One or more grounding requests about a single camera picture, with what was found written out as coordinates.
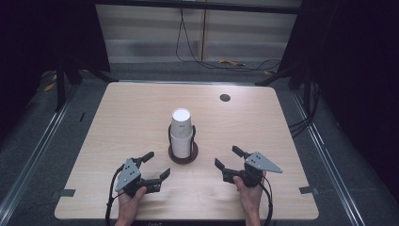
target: electrical cable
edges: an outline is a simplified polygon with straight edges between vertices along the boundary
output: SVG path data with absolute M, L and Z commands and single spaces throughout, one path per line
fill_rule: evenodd
M 106 204 L 106 212 L 105 212 L 105 225 L 106 226 L 111 226 L 111 221 L 109 219 L 109 216 L 111 215 L 112 203 L 119 195 L 123 194 L 123 193 L 121 193 L 116 197 L 112 197 L 112 189 L 114 188 L 115 179 L 117 178 L 118 173 L 120 173 L 123 170 L 123 166 L 124 166 L 124 164 L 120 168 L 117 169 L 114 176 L 112 177 L 111 187 L 109 188 L 108 203 Z
M 321 91 L 318 86 L 316 86 L 316 83 L 312 81 L 313 85 L 313 90 L 312 90 L 312 97 L 313 97 L 313 110 L 311 111 L 311 114 L 304 120 L 297 122 L 295 124 L 289 125 L 290 128 L 297 127 L 296 129 L 291 130 L 291 133 L 296 132 L 295 134 L 292 135 L 293 138 L 297 137 L 300 133 L 302 133 L 312 122 L 314 115 L 316 113 L 316 109 L 319 103 L 320 99 L 320 94 Z
M 273 216 L 273 191 L 272 191 L 272 186 L 270 185 L 269 180 L 267 180 L 266 177 L 263 175 L 263 178 L 265 179 L 265 181 L 269 185 L 269 189 L 270 189 L 270 193 L 269 193 L 269 191 L 266 189 L 266 187 L 264 187 L 263 183 L 262 182 L 258 182 L 258 180 L 256 179 L 255 175 L 253 175 L 250 171 L 247 171 L 247 175 L 250 176 L 251 180 L 253 180 L 254 182 L 257 182 L 258 185 L 264 191 L 264 193 L 266 193 L 267 200 L 269 202 L 269 205 L 268 205 L 269 211 L 267 213 L 267 218 L 266 218 L 266 221 L 264 222 L 263 226 L 268 226 L 270 224 L 270 221 L 271 221 L 272 216 Z
M 203 61 L 198 61 L 196 59 L 196 57 L 194 56 L 193 51 L 191 49 L 190 40 L 188 38 L 187 30 L 185 28 L 184 15 L 183 15 L 183 9 L 182 8 L 180 8 L 180 14 L 181 14 L 181 20 L 180 20 L 180 26 L 179 26 L 179 35 L 178 35 L 178 39 L 177 39 L 177 43 L 176 43 L 176 51 L 175 51 L 176 57 L 180 61 L 182 61 L 182 62 L 196 62 L 200 66 L 202 66 L 204 68 L 207 68 L 207 69 L 223 69 L 223 70 L 228 70 L 228 71 L 232 71 L 232 72 L 240 72 L 240 73 L 255 72 L 255 71 L 266 71 L 266 70 L 271 70 L 271 69 L 276 68 L 277 66 L 279 66 L 279 64 L 281 62 L 280 59 L 267 59 L 267 60 L 263 61 L 258 67 L 254 68 L 254 69 L 250 69 L 250 68 L 226 68 L 226 67 L 220 67 L 220 66 L 216 66 L 216 65 L 213 65 L 213 64 L 210 64 L 210 63 L 206 63 L 206 62 L 203 62 Z M 184 34 L 185 34 L 185 38 L 187 40 L 188 49 L 190 50 L 190 54 L 191 54 L 191 56 L 193 57 L 194 60 L 184 60 L 184 59 L 181 59 L 179 57 L 178 50 L 179 50 L 180 36 L 181 36 L 181 33 L 182 33 L 182 27 L 184 29 Z M 275 65 L 271 66 L 271 67 L 261 69 L 261 67 L 263 66 L 264 63 L 270 62 L 270 61 L 277 61 L 277 63 Z

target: dark floor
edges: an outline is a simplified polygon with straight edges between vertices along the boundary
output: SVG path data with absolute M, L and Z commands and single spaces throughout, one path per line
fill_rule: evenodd
M 249 67 L 258 65 L 259 63 L 248 63 Z M 210 70 L 193 62 L 115 64 L 111 65 L 111 68 L 110 76 L 122 80 L 253 84 L 269 76 L 263 71 L 237 73 Z M 55 193 L 63 189 L 68 180 L 107 85 L 90 73 L 82 73 L 82 75 L 84 79 L 80 86 L 67 84 L 67 93 L 73 93 L 74 89 L 76 92 L 71 97 L 69 107 L 55 135 L 45 149 L 45 155 L 39 159 L 40 163 L 34 169 L 35 173 L 23 196 L 15 210 L 12 209 L 8 225 L 104 224 L 103 219 L 58 220 L 54 216 L 58 201 Z M 302 118 L 294 95 L 288 89 L 288 81 L 289 78 L 282 78 L 270 86 L 276 90 L 287 124 L 291 125 L 301 121 Z M 32 99 L 24 116 L 1 143 L 0 200 L 2 202 L 55 115 L 56 89 L 43 91 L 49 82 L 49 78 L 42 79 L 37 95 Z M 323 97 L 319 101 L 314 122 L 363 222 L 354 222 L 349 217 L 348 211 L 343 207 L 345 200 L 340 199 L 310 133 L 304 130 L 294 141 L 309 184 L 318 191 L 318 194 L 314 194 L 314 198 L 319 209 L 319 218 L 311 221 L 277 220 L 273 221 L 272 225 L 399 225 L 397 202 L 391 197 L 388 189 L 381 183 L 369 164 L 354 149 L 344 132 L 339 129 Z M 181 222 L 179 225 L 209 223 Z

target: white cup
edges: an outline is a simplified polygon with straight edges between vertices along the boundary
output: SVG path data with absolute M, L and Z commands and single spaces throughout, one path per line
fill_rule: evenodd
M 192 136 L 193 126 L 191 125 L 191 114 L 189 110 L 177 108 L 173 111 L 170 134 L 176 139 L 187 139 Z
M 173 135 L 170 135 L 170 141 L 172 143 L 173 154 L 178 158 L 186 158 L 191 154 L 191 134 L 186 139 L 177 139 Z

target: white wall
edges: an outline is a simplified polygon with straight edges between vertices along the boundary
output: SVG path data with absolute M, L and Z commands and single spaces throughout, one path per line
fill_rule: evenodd
M 300 0 L 217 0 L 218 3 L 299 7 Z M 97 6 L 111 63 L 179 61 L 175 56 L 180 10 Z M 197 59 L 261 61 L 281 58 L 295 15 L 184 9 Z M 184 31 L 179 56 L 192 59 Z

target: table surface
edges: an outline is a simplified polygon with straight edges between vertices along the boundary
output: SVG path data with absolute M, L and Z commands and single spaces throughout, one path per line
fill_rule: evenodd
M 221 101 L 221 94 L 231 100 Z M 173 110 L 179 107 L 190 110 L 197 129 L 199 155 L 187 165 L 176 164 L 168 156 L 168 127 Z M 143 198 L 136 219 L 243 219 L 235 185 L 223 182 L 214 165 L 217 157 L 226 168 L 244 168 L 244 159 L 231 151 L 232 145 L 248 153 L 258 151 L 283 169 L 266 175 L 273 189 L 274 219 L 318 217 L 312 194 L 299 191 L 309 184 L 273 89 L 148 83 L 108 85 L 65 186 L 75 193 L 60 198 L 55 215 L 104 218 L 116 169 L 126 158 L 154 152 L 155 157 L 141 165 L 142 177 L 158 178 L 168 168 L 171 173 L 161 192 Z M 267 209 L 263 194 L 261 218 L 267 217 Z M 111 212 L 111 218 L 117 217 L 118 199 Z

